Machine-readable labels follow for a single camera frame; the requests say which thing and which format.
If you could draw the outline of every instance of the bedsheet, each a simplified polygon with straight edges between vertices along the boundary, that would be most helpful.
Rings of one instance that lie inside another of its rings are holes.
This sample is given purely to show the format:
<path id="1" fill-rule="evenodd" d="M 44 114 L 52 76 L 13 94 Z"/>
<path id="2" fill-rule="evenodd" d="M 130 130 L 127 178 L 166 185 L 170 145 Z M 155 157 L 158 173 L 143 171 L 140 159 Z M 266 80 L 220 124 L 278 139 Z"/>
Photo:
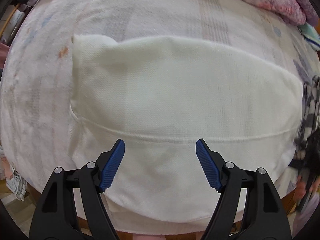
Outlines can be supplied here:
<path id="1" fill-rule="evenodd" d="M 13 41 L 0 94 L 4 152 L 39 192 L 55 167 L 77 168 L 68 155 L 74 34 L 103 34 L 118 42 L 154 35 L 200 38 L 273 62 L 302 81 L 320 70 L 316 52 L 297 27 L 241 0 L 40 0 Z M 276 182 L 281 197 L 294 188 L 296 178 L 294 171 L 283 169 Z M 77 192 L 76 201 L 78 215 L 85 218 Z M 107 211 L 121 210 L 103 201 Z M 125 219 L 123 210 L 113 215 Z M 155 224 L 153 232 L 159 234 L 203 229 L 200 222 Z"/>

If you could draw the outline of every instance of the ridged blue pad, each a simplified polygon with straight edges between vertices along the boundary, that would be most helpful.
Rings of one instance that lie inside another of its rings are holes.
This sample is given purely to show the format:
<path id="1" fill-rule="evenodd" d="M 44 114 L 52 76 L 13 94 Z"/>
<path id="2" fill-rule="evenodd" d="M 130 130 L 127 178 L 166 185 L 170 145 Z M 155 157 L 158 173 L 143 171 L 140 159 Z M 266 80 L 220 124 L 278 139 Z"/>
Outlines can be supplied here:
<path id="1" fill-rule="evenodd" d="M 99 187 L 102 191 L 105 191 L 107 188 L 111 186 L 123 156 L 124 141 L 120 140 L 115 150 L 111 154 L 106 166 L 104 166 L 101 172 L 101 182 Z"/>
<path id="2" fill-rule="evenodd" d="M 220 172 L 201 140 L 198 140 L 196 142 L 196 154 L 198 156 L 204 174 L 207 177 L 209 185 L 219 191 L 222 186 L 220 182 Z"/>

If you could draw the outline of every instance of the mattress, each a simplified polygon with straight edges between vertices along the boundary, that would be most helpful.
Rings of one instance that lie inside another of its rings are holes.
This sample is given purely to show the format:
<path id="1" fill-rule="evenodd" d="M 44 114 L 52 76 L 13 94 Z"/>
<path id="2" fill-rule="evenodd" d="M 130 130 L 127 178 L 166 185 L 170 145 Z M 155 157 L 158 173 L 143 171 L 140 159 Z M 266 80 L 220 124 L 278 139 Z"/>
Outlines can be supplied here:
<path id="1" fill-rule="evenodd" d="M 156 35 L 199 38 L 244 50 L 302 81 L 320 70 L 316 52 L 297 27 L 240 0 L 40 0 L 13 41 L 0 95 L 6 157 L 39 192 L 55 167 L 79 168 L 68 155 L 74 34 L 103 34 L 117 42 Z M 281 197 L 296 178 L 283 169 L 276 182 Z M 85 218 L 77 193 L 76 201 L 78 216 Z M 154 229 L 167 228 L 161 234 L 203 228 L 161 223 Z"/>

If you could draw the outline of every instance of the checkered cloth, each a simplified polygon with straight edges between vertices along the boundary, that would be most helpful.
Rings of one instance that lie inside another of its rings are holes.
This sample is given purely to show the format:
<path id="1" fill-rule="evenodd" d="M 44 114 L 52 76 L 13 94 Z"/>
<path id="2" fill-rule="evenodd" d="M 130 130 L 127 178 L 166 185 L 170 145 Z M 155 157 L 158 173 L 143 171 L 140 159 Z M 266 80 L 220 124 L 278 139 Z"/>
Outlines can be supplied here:
<path id="1" fill-rule="evenodd" d="M 311 82 L 303 84 L 305 100 L 305 112 L 302 120 L 298 138 L 296 139 L 296 152 L 293 159 L 303 160 L 305 157 L 305 147 L 308 137 L 319 127 L 320 110 L 320 78 L 314 76 Z"/>

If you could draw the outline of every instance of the folded white fabric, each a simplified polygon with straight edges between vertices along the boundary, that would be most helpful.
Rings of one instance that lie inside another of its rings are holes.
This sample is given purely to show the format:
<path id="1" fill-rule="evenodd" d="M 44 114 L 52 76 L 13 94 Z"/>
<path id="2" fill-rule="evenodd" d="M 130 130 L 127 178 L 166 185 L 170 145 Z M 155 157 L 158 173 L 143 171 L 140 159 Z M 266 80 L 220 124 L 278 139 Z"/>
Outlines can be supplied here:
<path id="1" fill-rule="evenodd" d="M 118 138 L 125 142 L 124 158 L 105 192 L 117 230 L 205 229 L 219 194 L 196 157 L 199 138 L 242 169 L 266 168 L 273 181 L 292 159 L 302 84 L 288 71 L 197 39 L 117 43 L 88 35 L 74 36 L 73 44 L 69 154 L 82 167 Z M 244 197 L 238 210 L 243 207 Z M 157 221 L 176 226 L 157 228 Z"/>

